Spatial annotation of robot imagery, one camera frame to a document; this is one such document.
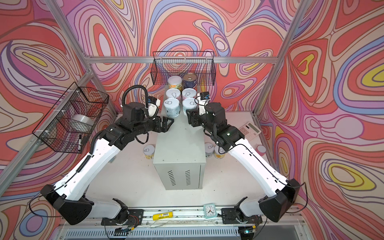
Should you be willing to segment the pink label pull-tab can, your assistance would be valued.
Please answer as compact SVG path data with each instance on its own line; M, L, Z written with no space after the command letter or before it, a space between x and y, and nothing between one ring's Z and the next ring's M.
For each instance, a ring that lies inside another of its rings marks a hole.
M181 92L179 89L171 88L166 91L166 97L167 99L174 98L174 99L180 100Z

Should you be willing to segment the blue label tin can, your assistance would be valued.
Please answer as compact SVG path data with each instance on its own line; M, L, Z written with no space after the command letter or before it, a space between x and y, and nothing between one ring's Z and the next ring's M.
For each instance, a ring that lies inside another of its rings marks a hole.
M197 88L197 75L194 73L187 73L183 76L184 89L196 89Z

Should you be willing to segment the green orange peach can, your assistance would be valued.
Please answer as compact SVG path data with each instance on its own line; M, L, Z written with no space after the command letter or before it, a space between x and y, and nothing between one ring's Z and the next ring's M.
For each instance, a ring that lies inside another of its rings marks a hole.
M171 76L168 78L169 89L183 90L183 79L180 76Z

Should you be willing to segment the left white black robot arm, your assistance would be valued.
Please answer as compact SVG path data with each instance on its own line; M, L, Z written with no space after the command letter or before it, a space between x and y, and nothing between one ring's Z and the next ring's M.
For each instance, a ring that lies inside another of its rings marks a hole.
M127 222L130 213L122 201L88 198L86 190L107 163L139 135L169 130L174 120L158 116L160 106L160 100L124 105L122 117L95 135L89 153L75 168L56 184L42 188L41 195L70 225L88 218L103 218L115 225Z

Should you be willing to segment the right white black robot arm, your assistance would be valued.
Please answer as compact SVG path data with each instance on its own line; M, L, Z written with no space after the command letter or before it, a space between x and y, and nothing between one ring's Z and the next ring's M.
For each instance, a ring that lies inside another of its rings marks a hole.
M259 200L242 201L240 212L247 217L265 215L277 223L295 203L301 184L296 179L287 179L265 161L245 135L228 124L220 103L187 110L186 114L192 127L202 127L219 149L239 161L262 187L265 196Z

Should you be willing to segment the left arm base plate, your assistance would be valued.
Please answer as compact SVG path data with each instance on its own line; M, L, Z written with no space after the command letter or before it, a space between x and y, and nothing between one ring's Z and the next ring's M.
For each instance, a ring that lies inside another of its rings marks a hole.
M101 225L137 227L142 224L143 215L143 209L122 210L114 219L103 218Z

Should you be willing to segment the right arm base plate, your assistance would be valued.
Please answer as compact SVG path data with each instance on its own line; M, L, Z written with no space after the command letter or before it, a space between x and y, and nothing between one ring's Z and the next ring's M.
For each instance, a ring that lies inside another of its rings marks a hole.
M263 223L263 219L260 215L253 215L251 217L245 216L240 210L235 208L223 208L220 214L223 224L225 225L245 225L252 224L258 226Z

